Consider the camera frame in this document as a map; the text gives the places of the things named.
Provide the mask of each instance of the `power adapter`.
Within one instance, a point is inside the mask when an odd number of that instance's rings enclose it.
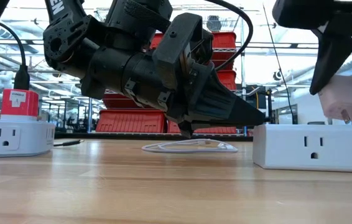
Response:
[[[318,95],[327,118],[352,121],[352,77],[334,75]]]

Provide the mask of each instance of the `black cord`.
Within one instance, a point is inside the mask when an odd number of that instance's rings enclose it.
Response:
[[[225,61],[224,63],[222,63],[221,65],[219,65],[215,68],[216,71],[220,71],[222,68],[224,68],[229,63],[231,63],[234,59],[236,59],[238,56],[240,56],[242,54],[242,52],[245,50],[245,48],[248,46],[248,44],[250,43],[252,36],[253,36],[253,24],[252,24],[252,21],[249,18],[249,16],[244,11],[242,11],[240,8],[230,4],[228,2],[225,2],[223,0],[206,0],[206,1],[212,2],[212,3],[217,4],[219,6],[223,6],[227,9],[229,9],[230,11],[235,12],[236,14],[241,16],[241,18],[243,18],[243,20],[245,20],[245,22],[247,23],[248,28],[249,28],[248,36],[246,37],[246,40],[245,40],[244,44],[241,46],[241,48],[233,56],[231,56],[229,59],[227,59],[227,61]]]
[[[23,66],[27,66],[27,62],[25,60],[24,46],[22,45],[20,38],[17,36],[17,34],[12,29],[10,29],[10,27],[8,27],[7,25],[3,24],[2,22],[0,22],[0,26],[5,28],[7,31],[9,31],[9,33],[12,34],[13,38],[15,38],[15,40],[17,41],[17,44],[18,44],[18,46],[20,48],[21,64]]]
[[[287,89],[288,105],[289,105],[289,109],[290,109],[290,113],[292,115],[292,121],[293,121],[295,119],[295,117],[294,117],[294,112],[292,112],[292,107],[290,105],[289,90],[288,90],[287,82],[285,81],[285,78],[284,78],[284,73],[282,72],[282,69],[281,69],[280,59],[278,58],[276,44],[274,43],[273,35],[271,33],[271,28],[270,28],[270,24],[269,24],[269,19],[267,18],[266,8],[264,7],[264,4],[263,4],[263,11],[264,11],[264,16],[266,17],[267,26],[269,28],[271,42],[273,43],[274,53],[276,54],[277,63],[278,63],[278,67],[280,69],[282,81],[284,82],[285,88]]]
[[[76,141],[69,141],[69,142],[63,142],[60,144],[54,144],[53,147],[59,147],[59,146],[74,146],[77,144],[81,144],[81,142],[83,142],[83,140],[76,140]]]

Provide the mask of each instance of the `white cable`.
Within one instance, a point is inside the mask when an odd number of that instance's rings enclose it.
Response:
[[[204,146],[211,142],[218,143],[218,147],[206,148],[206,149],[168,149],[170,146]],[[238,152],[238,149],[225,142],[212,140],[212,139],[191,139],[178,142],[163,142],[157,144],[151,144],[143,146],[141,148],[146,152],[161,152],[161,153],[200,153],[200,152]]]

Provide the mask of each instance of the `red storage bin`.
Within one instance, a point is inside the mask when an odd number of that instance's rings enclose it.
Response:
[[[96,132],[164,133],[165,115],[159,110],[102,110]]]
[[[218,72],[218,77],[221,82],[227,89],[236,90],[236,72],[233,70],[220,70]]]
[[[180,130],[176,123],[168,121],[168,133],[180,133]],[[194,133],[196,134],[236,134],[237,129],[235,127],[218,127],[218,128],[203,128],[198,129]]]
[[[234,32],[215,32],[213,34],[213,48],[236,48],[237,35]]]
[[[162,39],[163,34],[155,34],[152,39],[151,48],[156,48]],[[220,49],[235,49],[236,48],[236,34],[234,32],[215,32],[213,33],[213,48]],[[215,67],[224,63],[227,59],[233,56],[234,52],[213,52],[212,62]],[[233,69],[233,63],[229,63],[223,70]]]
[[[141,109],[132,99],[121,94],[106,93],[104,94],[103,103],[107,109]],[[147,105],[143,106],[144,108],[152,108]]]

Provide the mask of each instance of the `black cable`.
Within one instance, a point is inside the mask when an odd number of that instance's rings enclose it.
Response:
[[[267,26],[269,28],[271,42],[273,43],[274,53],[276,54],[277,63],[278,63],[278,67],[280,69],[282,81],[284,82],[285,88],[287,89],[288,105],[289,105],[289,109],[290,109],[290,113],[292,115],[292,121],[293,121],[295,119],[295,117],[294,117],[294,112],[292,112],[292,107],[290,105],[289,90],[288,90],[287,82],[285,81],[285,78],[284,78],[284,73],[282,72],[282,69],[281,69],[280,59],[278,58],[276,44],[274,43],[273,35],[271,33],[271,28],[270,28],[270,24],[269,24],[269,19],[267,18],[266,8],[264,7],[264,4],[263,4],[263,11],[264,11],[264,16],[266,17]]]
[[[206,1],[212,2],[212,3],[217,4],[219,6],[223,6],[227,9],[229,9],[230,11],[235,12],[236,14],[241,16],[241,18],[243,18],[243,20],[245,20],[245,22],[247,23],[248,28],[249,28],[248,36],[246,37],[246,40],[245,40],[244,44],[241,46],[241,48],[233,56],[231,56],[229,59],[227,59],[227,61],[225,61],[224,63],[222,63],[221,65],[219,65],[215,68],[216,71],[220,71],[222,68],[224,68],[229,63],[231,63],[234,59],[236,59],[238,56],[240,56],[242,54],[242,52],[245,50],[245,48],[248,46],[248,44],[250,43],[252,36],[253,36],[253,24],[252,24],[252,21],[249,18],[249,16],[244,11],[242,11],[240,8],[230,4],[228,2],[225,2],[223,0],[206,0]]]
[[[2,22],[0,22],[0,26],[5,28],[9,33],[12,34],[13,38],[15,38],[20,48],[21,65],[19,70],[16,72],[16,76],[14,77],[14,88],[18,90],[29,90],[30,76],[28,74],[28,66],[25,59],[24,46],[22,45],[20,38],[12,29],[10,29],[7,25],[3,24]]]
[[[9,33],[12,34],[13,38],[15,38],[15,40],[17,41],[17,44],[18,44],[18,46],[20,48],[21,64],[23,66],[27,66],[27,62],[25,60],[24,46],[22,45],[20,38],[17,36],[17,34],[12,29],[10,29],[10,27],[8,27],[7,25],[3,24],[2,22],[0,22],[0,26],[5,28],[7,31],[9,31]]]
[[[76,140],[76,141],[69,141],[69,142],[63,142],[60,144],[54,144],[53,147],[59,147],[59,146],[74,146],[77,144],[81,144],[81,142],[83,142],[83,140]]]

